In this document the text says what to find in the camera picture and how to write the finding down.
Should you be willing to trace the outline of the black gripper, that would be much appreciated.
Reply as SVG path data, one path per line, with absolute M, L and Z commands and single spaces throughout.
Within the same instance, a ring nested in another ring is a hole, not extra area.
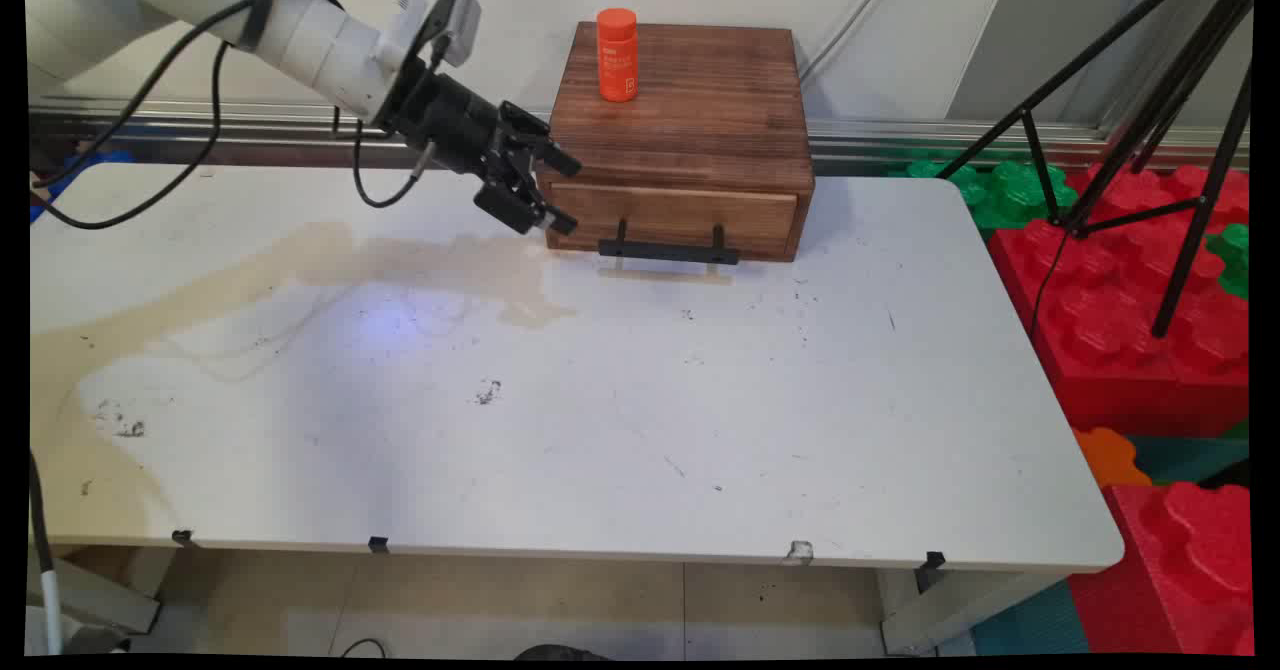
M 486 155 L 499 133 L 506 147 L 527 151 L 534 161 L 566 178 L 582 169 L 552 137 L 548 122 L 511 101 L 495 106 L 449 76 L 430 72 L 425 63 L 410 63 L 383 104 L 383 131 L 419 151 L 433 143 L 435 164 L 481 178 L 474 204 L 518 234 L 538 228 L 567 236 L 579 227 L 576 218 L 543 197 L 527 173 L 486 176 Z

